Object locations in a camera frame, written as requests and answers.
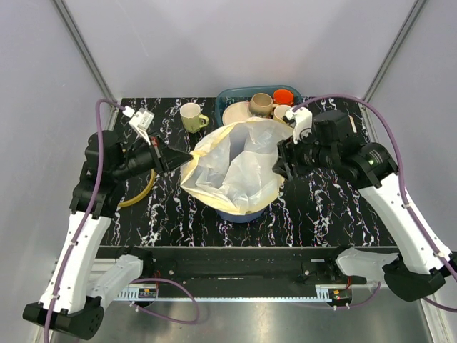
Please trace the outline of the connector box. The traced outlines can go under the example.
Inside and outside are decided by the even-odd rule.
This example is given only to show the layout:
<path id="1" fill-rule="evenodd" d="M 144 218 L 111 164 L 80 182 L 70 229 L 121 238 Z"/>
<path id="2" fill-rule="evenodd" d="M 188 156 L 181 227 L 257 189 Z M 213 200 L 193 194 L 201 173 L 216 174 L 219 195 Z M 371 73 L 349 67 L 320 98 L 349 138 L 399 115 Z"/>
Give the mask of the connector box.
<path id="1" fill-rule="evenodd" d="M 138 298 L 144 300 L 152 300 L 157 298 L 158 290 L 152 287 L 140 287 L 138 291 Z"/>
<path id="2" fill-rule="evenodd" d="M 352 302 L 353 292 L 350 288 L 347 289 L 332 289 L 329 292 L 331 301 L 329 304 L 332 307 L 346 307 Z"/>

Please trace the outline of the roll of cream trash bags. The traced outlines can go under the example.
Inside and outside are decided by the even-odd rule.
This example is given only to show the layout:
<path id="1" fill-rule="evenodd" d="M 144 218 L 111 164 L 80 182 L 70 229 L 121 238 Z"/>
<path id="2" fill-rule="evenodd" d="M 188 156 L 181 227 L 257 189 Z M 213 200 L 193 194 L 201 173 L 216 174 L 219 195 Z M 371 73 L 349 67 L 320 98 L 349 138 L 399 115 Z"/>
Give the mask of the roll of cream trash bags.
<path id="1" fill-rule="evenodd" d="M 353 130 L 353 133 L 357 134 L 357 128 L 356 128 L 356 124 L 355 124 L 355 121 L 354 121 L 353 117 L 351 115 L 348 115 L 348 118 L 349 118 L 349 121 L 351 123 L 351 128 Z"/>

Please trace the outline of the yellow green ceramic mug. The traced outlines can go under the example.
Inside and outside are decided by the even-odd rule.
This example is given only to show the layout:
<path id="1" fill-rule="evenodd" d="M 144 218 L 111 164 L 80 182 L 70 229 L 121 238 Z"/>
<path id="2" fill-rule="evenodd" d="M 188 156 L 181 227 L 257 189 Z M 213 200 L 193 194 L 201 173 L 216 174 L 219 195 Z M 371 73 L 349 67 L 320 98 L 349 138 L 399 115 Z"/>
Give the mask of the yellow green ceramic mug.
<path id="1" fill-rule="evenodd" d="M 182 105 L 179 114 L 184 129 L 189 133 L 194 134 L 209 124 L 209 118 L 202 114 L 198 104 L 187 103 Z"/>

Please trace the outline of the cream translucent trash bag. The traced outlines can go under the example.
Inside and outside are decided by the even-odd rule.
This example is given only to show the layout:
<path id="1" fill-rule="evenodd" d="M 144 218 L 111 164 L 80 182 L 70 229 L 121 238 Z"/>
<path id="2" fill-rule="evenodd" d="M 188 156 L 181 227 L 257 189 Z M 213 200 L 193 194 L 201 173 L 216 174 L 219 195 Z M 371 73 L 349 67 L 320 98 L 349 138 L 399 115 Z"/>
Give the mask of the cream translucent trash bag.
<path id="1" fill-rule="evenodd" d="M 206 135 L 181 166 L 181 188 L 232 215 L 258 212 L 279 196 L 284 178 L 273 172 L 277 144 L 293 129 L 273 119 L 250 118 Z"/>

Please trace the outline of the right connector box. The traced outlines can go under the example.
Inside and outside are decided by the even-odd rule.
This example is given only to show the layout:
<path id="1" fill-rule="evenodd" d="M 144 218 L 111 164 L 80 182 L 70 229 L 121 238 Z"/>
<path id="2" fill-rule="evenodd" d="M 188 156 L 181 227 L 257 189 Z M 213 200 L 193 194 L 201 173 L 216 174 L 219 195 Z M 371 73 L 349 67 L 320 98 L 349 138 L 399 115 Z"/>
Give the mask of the right connector box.
<path id="1" fill-rule="evenodd" d="M 331 301 L 329 304 L 332 307 L 346 307 L 352 302 L 353 292 L 350 288 L 347 289 L 332 289 L 329 292 Z"/>

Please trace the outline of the cream pink floral plate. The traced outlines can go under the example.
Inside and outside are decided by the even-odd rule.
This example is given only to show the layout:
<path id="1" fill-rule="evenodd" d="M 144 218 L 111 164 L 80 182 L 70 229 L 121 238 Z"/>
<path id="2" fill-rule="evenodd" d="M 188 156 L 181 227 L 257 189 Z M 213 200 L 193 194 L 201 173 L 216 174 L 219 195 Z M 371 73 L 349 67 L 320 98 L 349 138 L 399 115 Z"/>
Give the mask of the cream pink floral plate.
<path id="1" fill-rule="evenodd" d="M 222 123 L 224 126 L 236 123 L 239 121 L 245 121 L 252 117 L 249 110 L 248 101 L 240 101 L 228 106 L 222 114 Z"/>

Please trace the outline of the blue trash bin yellow rim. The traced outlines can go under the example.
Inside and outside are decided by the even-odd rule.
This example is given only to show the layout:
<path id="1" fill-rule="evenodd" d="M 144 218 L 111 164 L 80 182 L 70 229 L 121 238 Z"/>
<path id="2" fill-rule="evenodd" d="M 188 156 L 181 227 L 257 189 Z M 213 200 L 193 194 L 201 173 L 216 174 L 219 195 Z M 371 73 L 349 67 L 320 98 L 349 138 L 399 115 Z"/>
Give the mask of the blue trash bin yellow rim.
<path id="1" fill-rule="evenodd" d="M 260 122 L 248 121 L 226 127 L 218 138 L 212 151 L 213 183 L 223 200 L 216 211 L 231 222 L 254 220 L 264 209 L 259 203 L 261 190 L 268 182 L 262 174 L 268 158 L 263 153 L 268 134 Z"/>

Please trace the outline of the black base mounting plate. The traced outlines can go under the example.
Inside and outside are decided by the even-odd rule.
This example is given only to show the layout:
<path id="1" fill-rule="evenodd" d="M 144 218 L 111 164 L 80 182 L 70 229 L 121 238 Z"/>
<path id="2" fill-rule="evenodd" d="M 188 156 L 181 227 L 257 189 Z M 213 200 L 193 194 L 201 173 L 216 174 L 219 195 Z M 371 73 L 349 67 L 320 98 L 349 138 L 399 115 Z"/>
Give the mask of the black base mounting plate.
<path id="1" fill-rule="evenodd" d="M 308 284 L 363 284 L 336 268 L 338 248 L 328 247 L 149 247 L 149 276 L 186 279 L 284 277 Z"/>

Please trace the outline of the pale yellow mug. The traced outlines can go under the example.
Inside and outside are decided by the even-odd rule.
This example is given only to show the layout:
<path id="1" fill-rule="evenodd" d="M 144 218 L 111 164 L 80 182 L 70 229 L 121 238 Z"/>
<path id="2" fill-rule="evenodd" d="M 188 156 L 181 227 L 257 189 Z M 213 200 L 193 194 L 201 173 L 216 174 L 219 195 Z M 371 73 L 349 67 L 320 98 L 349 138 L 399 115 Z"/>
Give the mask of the pale yellow mug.
<path id="1" fill-rule="evenodd" d="M 273 119 L 277 122 L 288 125 L 288 123 L 283 118 L 289 109 L 291 109 L 291 106 L 285 104 L 276 106 L 273 111 Z"/>

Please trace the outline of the beige brown ceramic mug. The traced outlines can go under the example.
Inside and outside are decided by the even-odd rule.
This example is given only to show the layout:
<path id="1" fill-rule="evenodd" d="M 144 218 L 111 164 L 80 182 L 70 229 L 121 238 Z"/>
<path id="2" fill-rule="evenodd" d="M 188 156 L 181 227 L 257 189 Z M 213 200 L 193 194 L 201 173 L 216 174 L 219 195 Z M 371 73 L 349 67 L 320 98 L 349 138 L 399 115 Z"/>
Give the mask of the beige brown ceramic mug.
<path id="1" fill-rule="evenodd" d="M 251 97 L 249 111 L 253 116 L 270 117 L 273 112 L 273 99 L 265 93 L 257 93 Z"/>

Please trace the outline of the left connector box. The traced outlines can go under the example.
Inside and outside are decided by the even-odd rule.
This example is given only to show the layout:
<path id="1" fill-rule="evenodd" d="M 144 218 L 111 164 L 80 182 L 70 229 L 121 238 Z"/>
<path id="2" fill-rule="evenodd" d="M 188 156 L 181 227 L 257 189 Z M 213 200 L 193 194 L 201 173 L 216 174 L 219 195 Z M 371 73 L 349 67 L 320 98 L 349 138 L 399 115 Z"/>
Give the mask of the left connector box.
<path id="1" fill-rule="evenodd" d="M 152 300 L 157 298 L 158 290 L 152 287 L 140 287 L 138 291 L 138 298 L 144 300 Z"/>

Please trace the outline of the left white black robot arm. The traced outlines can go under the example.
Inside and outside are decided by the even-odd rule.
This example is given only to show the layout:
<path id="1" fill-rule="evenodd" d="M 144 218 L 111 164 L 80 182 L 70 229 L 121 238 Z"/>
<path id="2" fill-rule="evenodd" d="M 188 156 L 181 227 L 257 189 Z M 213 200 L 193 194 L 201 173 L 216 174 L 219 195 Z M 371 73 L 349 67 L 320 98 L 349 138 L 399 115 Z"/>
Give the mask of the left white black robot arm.
<path id="1" fill-rule="evenodd" d="M 166 176 L 192 156 L 157 136 L 124 151 L 116 133 L 103 130 L 90 136 L 85 158 L 54 274 L 40 300 L 27 304 L 22 314 L 44 328 L 45 342 L 50 331 L 90 340 L 118 294 L 133 280 L 145 283 L 153 277 L 152 253 L 127 247 L 118 253 L 115 265 L 95 282 L 89 281 L 101 240 L 126 192 L 126 180 L 146 172 Z"/>

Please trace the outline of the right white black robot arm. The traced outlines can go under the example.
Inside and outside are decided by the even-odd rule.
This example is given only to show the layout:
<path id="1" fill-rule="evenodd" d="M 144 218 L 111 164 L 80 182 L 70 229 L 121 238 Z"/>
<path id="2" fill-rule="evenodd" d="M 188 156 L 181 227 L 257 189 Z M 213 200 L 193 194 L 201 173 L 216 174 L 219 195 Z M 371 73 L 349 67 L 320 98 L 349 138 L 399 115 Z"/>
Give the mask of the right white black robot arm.
<path id="1" fill-rule="evenodd" d="M 327 280 L 347 277 L 384 282 L 407 302 L 425 299 L 456 273 L 456 253 L 434 233 L 409 197 L 399 158 L 379 143 L 363 143 L 349 115 L 288 109 L 283 121 L 293 135 L 278 143 L 273 171 L 290 180 L 313 168 L 333 170 L 370 204 L 398 252 L 383 254 L 341 247 L 324 265 Z"/>

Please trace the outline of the orange cup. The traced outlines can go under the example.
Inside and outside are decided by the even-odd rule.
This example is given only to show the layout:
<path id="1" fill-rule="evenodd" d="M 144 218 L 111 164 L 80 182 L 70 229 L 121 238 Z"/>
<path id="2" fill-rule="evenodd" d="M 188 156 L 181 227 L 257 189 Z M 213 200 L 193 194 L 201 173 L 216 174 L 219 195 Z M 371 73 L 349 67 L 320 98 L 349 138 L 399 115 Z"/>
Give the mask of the orange cup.
<path id="1" fill-rule="evenodd" d="M 275 90 L 272 98 L 273 98 L 273 102 L 278 105 L 293 106 L 293 104 L 294 104 L 294 95 L 288 89 Z"/>

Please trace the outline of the teal plastic basket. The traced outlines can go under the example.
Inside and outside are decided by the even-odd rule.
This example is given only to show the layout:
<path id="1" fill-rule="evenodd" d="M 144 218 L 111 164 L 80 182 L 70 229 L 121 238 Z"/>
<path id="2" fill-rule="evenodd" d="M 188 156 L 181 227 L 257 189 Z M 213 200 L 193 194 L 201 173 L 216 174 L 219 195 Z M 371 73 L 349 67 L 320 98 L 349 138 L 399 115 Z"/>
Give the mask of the teal plastic basket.
<path id="1" fill-rule="evenodd" d="M 248 101 L 254 94 L 265 93 L 273 96 L 273 93 L 278 89 L 287 89 L 293 94 L 293 105 L 300 104 L 303 97 L 299 91 L 292 86 L 286 85 L 264 85 L 264 86 L 247 86 L 226 89 L 222 91 L 215 100 L 214 116 L 218 126 L 223 126 L 222 116 L 226 108 L 236 102 Z"/>

